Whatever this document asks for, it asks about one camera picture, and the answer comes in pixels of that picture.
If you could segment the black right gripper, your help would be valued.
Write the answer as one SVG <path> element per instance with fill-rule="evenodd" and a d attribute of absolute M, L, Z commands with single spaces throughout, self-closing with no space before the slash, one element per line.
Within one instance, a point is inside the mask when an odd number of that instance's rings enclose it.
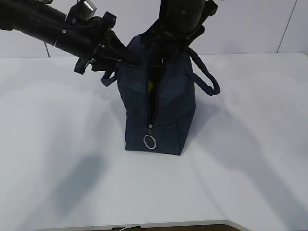
<path fill-rule="evenodd" d="M 151 47 L 149 71 L 164 72 L 168 64 L 190 63 L 185 49 L 205 32 L 203 23 L 216 14 L 213 0 L 162 0 L 159 17 L 141 35 L 144 47 Z"/>

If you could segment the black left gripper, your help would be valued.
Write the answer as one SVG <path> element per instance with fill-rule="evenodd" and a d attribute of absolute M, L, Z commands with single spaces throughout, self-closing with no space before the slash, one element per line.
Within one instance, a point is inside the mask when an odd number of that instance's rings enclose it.
<path fill-rule="evenodd" d="M 105 12 L 103 17 L 92 17 L 89 23 L 89 26 L 82 28 L 82 32 L 90 39 L 90 46 L 84 47 L 85 51 L 75 65 L 75 72 L 84 74 L 89 64 L 93 72 L 113 72 L 120 62 L 131 66 L 140 64 L 139 56 L 130 51 L 112 31 L 116 24 L 115 15 Z M 104 49 L 106 58 L 102 58 Z"/>

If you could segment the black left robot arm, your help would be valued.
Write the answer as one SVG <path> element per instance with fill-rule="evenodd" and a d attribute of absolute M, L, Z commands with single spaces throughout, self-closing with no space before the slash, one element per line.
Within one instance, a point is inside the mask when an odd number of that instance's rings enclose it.
<path fill-rule="evenodd" d="M 65 14 L 50 6 L 50 0 L 2 0 L 1 30 L 17 30 L 78 57 L 74 71 L 84 74 L 87 66 L 104 71 L 123 62 L 138 66 L 140 59 L 112 30 L 116 16 L 96 16 L 90 0 L 79 0 Z"/>

